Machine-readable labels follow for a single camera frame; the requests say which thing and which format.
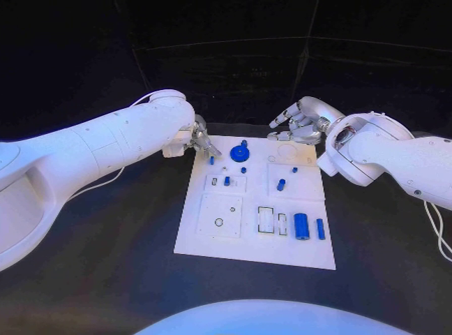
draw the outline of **white platform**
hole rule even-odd
[[[247,141],[250,158],[236,163],[228,152],[241,140]],[[208,159],[195,155],[174,253],[334,270],[313,147],[251,137],[211,136],[211,142],[223,156],[210,165]],[[230,186],[224,186],[226,176]],[[282,191],[276,189],[279,179],[286,181]],[[273,209],[273,233],[257,232],[259,207]],[[296,213],[308,215],[306,241],[295,239]],[[277,214],[286,216],[285,236],[279,234]],[[316,218],[324,221],[325,240],[318,239]]]

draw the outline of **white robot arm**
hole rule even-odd
[[[162,90],[84,123],[19,142],[0,142],[0,271],[41,241],[74,192],[162,150],[220,156],[184,94]]]
[[[270,133],[267,138],[316,144],[325,133],[325,152],[316,164],[329,176],[339,172],[365,186],[386,172],[407,194],[452,211],[452,140],[413,138],[384,114],[345,117],[312,97],[303,97],[277,115],[270,127],[288,119],[290,131]]]

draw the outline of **robotic hand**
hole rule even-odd
[[[270,133],[270,140],[316,144],[326,134],[325,152],[316,164],[357,185],[367,186],[383,172],[403,190],[452,210],[452,140],[436,136],[413,138],[410,131],[384,114],[347,117],[321,100],[303,97],[269,126],[289,120],[290,131]]]
[[[97,178],[153,152],[220,156],[205,123],[175,90],[149,102],[18,142],[0,142],[0,271],[41,241],[64,203]]]

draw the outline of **blue object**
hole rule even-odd
[[[231,150],[230,150],[230,159],[234,162],[244,162],[249,159],[249,149],[247,149],[247,142],[246,140],[240,141],[240,145],[237,145]]]
[[[279,191],[282,191],[283,190],[283,185],[286,184],[286,181],[283,180],[283,179],[279,179],[279,183],[277,183],[277,186],[276,186],[276,189],[279,190]]]
[[[309,231],[308,231],[308,217],[303,213],[296,213],[293,215],[293,233],[296,239],[305,240],[309,239]]]
[[[316,219],[318,239],[324,239],[324,221]]]

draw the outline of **cable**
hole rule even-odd
[[[135,106],[135,105],[136,105],[145,98],[148,98],[155,92],[158,92],[158,91],[153,91],[153,92],[145,94],[145,95],[143,95],[143,96],[142,96],[142,97],[141,97],[141,98],[130,104],[129,107]],[[84,193],[86,191],[93,190],[94,188],[97,188],[97,187],[100,187],[100,186],[109,184],[109,183],[117,178],[117,176],[120,175],[123,169],[125,169],[125,167],[120,168],[120,171],[117,172],[117,175],[116,175],[109,181],[106,181],[104,183],[102,183],[102,184],[99,184],[99,185],[94,185],[94,186],[86,188],[84,190],[81,190],[80,192],[77,192],[76,194],[73,194],[73,196],[70,196],[70,198],[67,199],[67,201],[70,201],[74,197],[77,197],[77,196],[79,196],[81,193]]]
[[[450,252],[450,254],[452,254],[452,249],[450,249],[447,243],[445,242],[445,240],[443,240],[443,238],[442,238],[442,232],[443,232],[443,220],[442,220],[442,215],[440,215],[440,212],[439,212],[437,207],[435,206],[435,204],[430,203],[430,206],[433,207],[433,210],[435,210],[435,212],[437,213],[437,218],[439,218],[439,230],[437,230],[437,227],[435,226],[435,222],[433,222],[432,215],[430,215],[430,211],[429,211],[429,207],[427,207],[427,202],[423,201],[424,212],[427,213],[427,217],[429,217],[429,220],[430,220],[432,228],[433,228],[435,234],[437,235],[437,248],[439,248],[439,252],[440,252],[443,258],[445,258],[449,262],[452,262],[452,258],[447,257],[447,255],[445,254],[443,249],[442,249],[442,244],[443,244],[445,248],[449,250],[449,252]]]

